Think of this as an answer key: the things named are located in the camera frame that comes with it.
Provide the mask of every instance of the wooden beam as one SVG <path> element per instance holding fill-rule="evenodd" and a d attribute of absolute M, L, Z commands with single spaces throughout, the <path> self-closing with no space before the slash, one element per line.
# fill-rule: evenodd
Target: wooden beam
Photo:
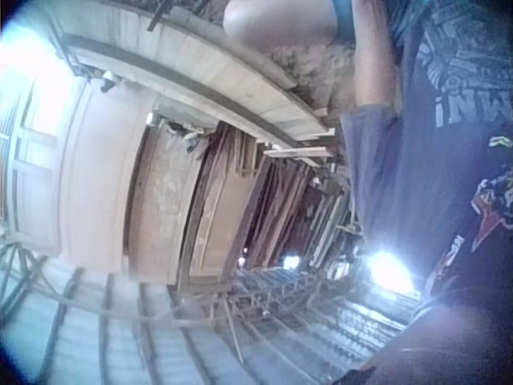
<path fill-rule="evenodd" d="M 111 307 L 111 292 L 112 282 L 114 281 L 114 275 L 108 274 L 107 282 L 105 284 L 105 290 L 103 291 L 102 305 L 101 308 L 108 310 Z M 98 320 L 98 347 L 99 347 L 99 373 L 102 381 L 102 385 L 108 385 L 110 382 L 107 370 L 107 323 L 108 317 L 106 315 L 100 315 Z"/>
<path fill-rule="evenodd" d="M 80 276 L 83 272 L 83 269 L 75 269 L 70 279 L 68 280 L 66 286 L 64 287 L 63 297 L 71 298 L 73 296 L 73 292 L 75 291 L 76 285 Z M 64 322 L 64 317 L 66 316 L 67 305 L 63 303 L 59 303 L 57 307 L 57 311 L 55 312 L 54 321 L 51 325 L 50 335 L 48 336 L 48 342 L 46 343 L 45 355 L 42 361 L 41 369 L 38 375 L 37 383 L 49 383 L 51 376 L 51 365 L 54 358 L 55 346 L 57 344 L 57 339 L 59 337 L 59 327 Z"/>
<path fill-rule="evenodd" d="M 326 147 L 286 148 L 285 150 L 267 150 L 264 155 L 271 158 L 303 158 L 307 156 L 332 157 L 333 153 Z"/>

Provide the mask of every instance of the metal bar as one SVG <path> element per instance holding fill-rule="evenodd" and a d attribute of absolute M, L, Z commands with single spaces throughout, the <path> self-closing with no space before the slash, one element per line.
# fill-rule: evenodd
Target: metal bar
<path fill-rule="evenodd" d="M 105 285 L 105 291 L 103 292 L 102 298 L 102 309 L 108 309 L 111 307 L 111 291 L 112 282 L 114 276 L 109 274 L 107 276 L 107 283 Z M 99 373 L 102 379 L 102 385 L 108 385 L 110 382 L 108 370 L 107 370 L 107 322 L 108 318 L 106 315 L 100 315 L 98 320 L 98 346 L 99 346 Z"/>
<path fill-rule="evenodd" d="M 247 321 L 247 320 L 242 320 L 242 322 L 271 350 L 273 351 L 278 357 L 280 357 L 281 360 L 283 360 L 285 363 L 287 363 L 289 366 L 291 366 L 292 369 L 294 369 L 295 371 L 297 371 L 300 375 L 302 375 L 303 377 L 305 377 L 309 382 L 312 382 L 312 383 L 318 383 L 320 384 L 321 382 L 317 379 L 315 379 L 314 377 L 312 377 L 311 375 L 309 375 L 308 373 L 306 373 L 305 371 L 303 371 L 303 369 L 301 369 L 298 365 L 296 365 L 293 361 L 291 361 L 286 355 L 284 355 L 283 353 L 281 353 L 281 351 L 275 347 L 273 345 L 272 342 L 270 342 L 260 331 L 258 331 L 258 329 L 251 324 L 251 322 Z"/>
<path fill-rule="evenodd" d="M 170 301 L 170 305 L 175 305 L 175 299 L 172 294 L 171 288 L 168 286 L 168 297 Z M 187 350 L 187 353 L 189 357 L 191 358 L 192 364 L 194 365 L 196 371 L 201 377 L 201 380 L 203 381 L 204 385 L 211 385 L 213 383 L 212 379 L 210 378 L 210 375 L 208 375 L 207 368 L 203 364 L 203 361 L 201 360 L 200 356 L 196 352 L 196 348 L 194 344 L 192 343 L 191 336 L 189 335 L 187 330 L 184 330 L 180 328 L 180 332 L 184 336 L 185 340 L 185 349 Z"/>
<path fill-rule="evenodd" d="M 237 350 L 237 355 L 239 356 L 239 361 L 242 365 L 244 365 L 244 359 L 242 357 L 242 352 L 240 351 L 239 339 L 237 338 L 237 333 L 235 332 L 235 327 L 233 325 L 232 313 L 230 313 L 230 307 L 228 306 L 228 300 L 226 296 L 223 295 L 223 305 L 224 311 L 226 311 L 226 316 L 228 317 L 228 324 L 230 325 L 230 330 L 232 331 L 233 342 L 235 343 L 235 348 Z"/>
<path fill-rule="evenodd" d="M 67 282 L 64 287 L 63 297 L 70 298 L 73 296 L 73 292 L 75 291 L 77 282 L 82 274 L 83 269 L 76 269 L 71 278 Z M 37 383 L 49 383 L 51 376 L 51 364 L 54 358 L 55 345 L 57 344 L 57 337 L 59 336 L 59 327 L 64 322 L 64 317 L 66 316 L 67 306 L 59 303 L 57 311 L 55 312 L 54 321 L 51 325 L 50 336 L 48 337 L 48 342 L 46 343 L 45 355 L 41 364 L 41 369 L 38 375 Z"/>
<path fill-rule="evenodd" d="M 30 259 L 30 262 L 31 262 L 32 264 L 34 264 L 34 263 L 35 263 L 34 255 L 32 255 L 32 252 L 31 252 L 30 250 L 27 250 L 27 251 L 26 251 L 26 253 L 25 253 L 25 255 Z M 42 279 L 42 281 L 43 281 L 43 282 L 45 282 L 45 285 L 46 285 L 46 286 L 48 286 L 48 289 L 50 289 L 50 291 L 51 291 L 53 294 L 58 295 L 59 297 L 62 297 L 62 295 L 61 295 L 61 294 L 59 294 L 59 293 L 57 292 L 57 290 L 52 286 L 52 284 L 50 283 L 50 281 L 48 281 L 48 279 L 46 279 L 45 274 L 41 273 L 41 279 Z"/>
<path fill-rule="evenodd" d="M 18 251 L 18 245 L 14 245 L 12 250 L 10 251 L 9 263 L 7 265 L 7 270 L 4 273 L 4 276 L 2 279 L 2 288 L 0 289 L 0 303 L 2 303 L 3 294 L 6 292 L 6 289 L 7 289 L 7 282 L 9 281 L 10 271 L 13 268 L 14 255 L 16 254 L 16 251 Z"/>
<path fill-rule="evenodd" d="M 155 11 L 155 14 L 151 18 L 150 25 L 147 26 L 148 32 L 152 32 L 155 29 L 157 23 L 160 21 L 160 18 L 162 18 L 164 11 L 166 10 L 166 8 L 169 6 L 170 3 L 171 3 L 171 0 L 162 0 L 162 2 L 157 7 L 157 10 Z"/>
<path fill-rule="evenodd" d="M 25 297 L 25 294 L 27 292 L 26 284 L 29 280 L 34 279 L 35 276 L 38 274 L 39 270 L 41 269 L 42 264 L 47 259 L 47 256 L 41 256 L 36 261 L 36 264 L 31 266 L 31 270 L 23 275 L 23 278 L 21 278 L 18 281 L 18 284 L 14 287 L 13 291 L 10 292 L 9 296 L 6 298 L 4 303 L 2 304 L 2 308 L 0 309 L 0 318 L 2 319 L 3 326 L 6 325 L 8 320 L 8 315 L 11 314 L 14 309 L 18 307 L 18 305 L 21 303 L 23 298 Z"/>
<path fill-rule="evenodd" d="M 146 301 L 144 299 L 144 284 L 139 284 L 139 299 L 137 307 L 139 314 L 147 316 Z M 148 378 L 151 385 L 158 385 L 160 383 L 159 376 L 155 369 L 155 350 L 153 348 L 153 341 L 151 340 L 150 330 L 145 322 L 139 322 L 138 327 L 135 329 L 135 334 L 138 337 L 138 344 L 143 358 L 144 366 L 146 368 Z"/>

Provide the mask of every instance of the metal frame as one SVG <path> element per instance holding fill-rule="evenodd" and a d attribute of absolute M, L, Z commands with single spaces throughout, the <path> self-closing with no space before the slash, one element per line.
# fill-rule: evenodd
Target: metal frame
<path fill-rule="evenodd" d="M 83 269 L 76 269 L 71 278 L 68 280 L 64 287 L 63 297 L 71 298 L 75 291 L 76 285 L 80 276 L 82 275 Z M 48 336 L 48 342 L 46 343 L 45 355 L 41 364 L 41 369 L 38 375 L 38 383 L 48 383 L 51 376 L 51 364 L 54 358 L 55 346 L 57 344 L 57 338 L 59 336 L 59 327 L 64 322 L 66 316 L 67 306 L 59 303 L 57 311 L 55 312 L 54 321 L 51 325 L 50 335 Z"/>
<path fill-rule="evenodd" d="M 173 293 L 171 292 L 171 287 L 168 286 L 168 297 L 170 306 L 175 306 L 175 299 L 173 296 Z M 184 340 L 185 340 L 185 349 L 187 350 L 187 353 L 189 354 L 189 357 L 192 360 L 192 363 L 194 364 L 194 367 L 198 374 L 200 375 L 203 385 L 210 385 L 213 383 L 212 379 L 210 378 L 210 375 L 208 375 L 207 368 L 203 364 L 202 360 L 200 359 L 200 356 L 196 353 L 196 348 L 194 347 L 194 344 L 192 343 L 191 336 L 188 333 L 188 330 L 180 328 L 180 332 L 182 333 Z"/>
<path fill-rule="evenodd" d="M 139 284 L 139 297 L 137 298 L 137 308 L 139 314 L 148 316 L 146 308 L 146 301 L 144 301 L 144 284 Z M 159 376 L 155 369 L 155 348 L 153 347 L 153 340 L 151 339 L 150 330 L 145 321 L 139 321 L 135 328 L 135 337 L 139 345 L 139 351 L 143 360 L 144 368 L 148 374 L 148 379 L 151 385 L 158 385 L 160 383 Z"/>
<path fill-rule="evenodd" d="M 105 285 L 105 292 L 102 298 L 102 309 L 108 309 L 111 307 L 111 292 L 112 282 L 114 276 L 109 274 L 107 276 L 107 284 Z M 102 385 L 108 385 L 110 383 L 108 371 L 107 371 L 107 316 L 100 315 L 98 320 L 98 346 L 99 346 L 99 373 L 102 379 Z"/>

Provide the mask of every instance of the stack of wood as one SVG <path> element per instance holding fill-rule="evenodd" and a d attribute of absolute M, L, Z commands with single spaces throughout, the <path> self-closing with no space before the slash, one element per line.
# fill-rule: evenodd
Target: stack of wood
<path fill-rule="evenodd" d="M 246 241 L 248 268 L 272 265 L 281 256 L 312 177 L 305 165 L 273 161 Z"/>
<path fill-rule="evenodd" d="M 221 123 L 205 153 L 189 213 L 179 289 L 222 290 L 236 263 L 230 252 L 258 179 L 257 143 Z"/>

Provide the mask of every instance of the wooden plank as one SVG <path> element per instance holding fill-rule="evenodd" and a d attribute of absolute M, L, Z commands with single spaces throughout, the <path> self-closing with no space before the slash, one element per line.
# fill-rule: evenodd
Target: wooden plank
<path fill-rule="evenodd" d="M 218 129 L 225 127 L 225 122 L 220 122 Z M 184 243 L 180 253 L 180 274 L 178 277 L 178 290 L 186 291 L 189 283 L 189 271 L 191 269 L 192 254 L 196 243 L 196 235 L 200 227 L 201 214 L 205 202 L 205 192 L 208 185 L 210 172 L 214 165 L 216 147 L 219 136 L 213 139 L 205 151 L 203 164 L 200 170 L 200 177 L 196 184 L 196 190 L 188 214 L 188 224 L 185 229 Z"/>
<path fill-rule="evenodd" d="M 256 175 L 255 184 L 253 185 L 251 195 L 248 199 L 248 204 L 244 210 L 244 214 L 240 219 L 240 226 L 237 230 L 236 236 L 232 243 L 232 248 L 228 254 L 228 258 L 226 260 L 226 268 L 224 269 L 221 280 L 225 281 L 228 279 L 228 276 L 232 273 L 233 268 L 235 267 L 237 259 L 242 254 L 242 249 L 244 248 L 244 243 L 246 242 L 246 238 L 248 237 L 249 228 L 252 223 L 252 217 L 255 215 L 255 210 L 257 209 L 258 201 L 260 200 L 260 196 L 262 194 L 262 190 L 265 186 L 265 181 L 267 180 L 269 169 L 271 167 L 272 161 L 270 158 L 265 157 L 260 167 L 258 168 L 258 174 Z"/>
<path fill-rule="evenodd" d="M 234 128 L 217 150 L 218 162 L 212 169 L 210 189 L 196 237 L 191 276 L 213 277 L 220 282 L 240 221 L 255 183 L 253 174 L 239 175 L 236 162 L 242 157 L 246 136 Z"/>
<path fill-rule="evenodd" d="M 287 148 L 285 150 L 267 150 L 264 155 L 271 158 L 301 158 L 304 156 L 332 157 L 333 153 L 326 147 Z"/>
<path fill-rule="evenodd" d="M 272 258 L 274 258 L 278 241 L 285 230 L 285 224 L 287 220 L 293 215 L 297 202 L 301 198 L 302 193 L 305 189 L 305 183 L 307 176 L 304 174 L 305 170 L 298 170 L 293 174 L 293 180 L 290 183 L 289 191 L 285 194 L 285 202 L 281 205 L 281 211 L 279 217 L 275 221 L 273 235 L 267 242 L 265 259 L 262 262 L 262 266 L 267 266 Z"/>

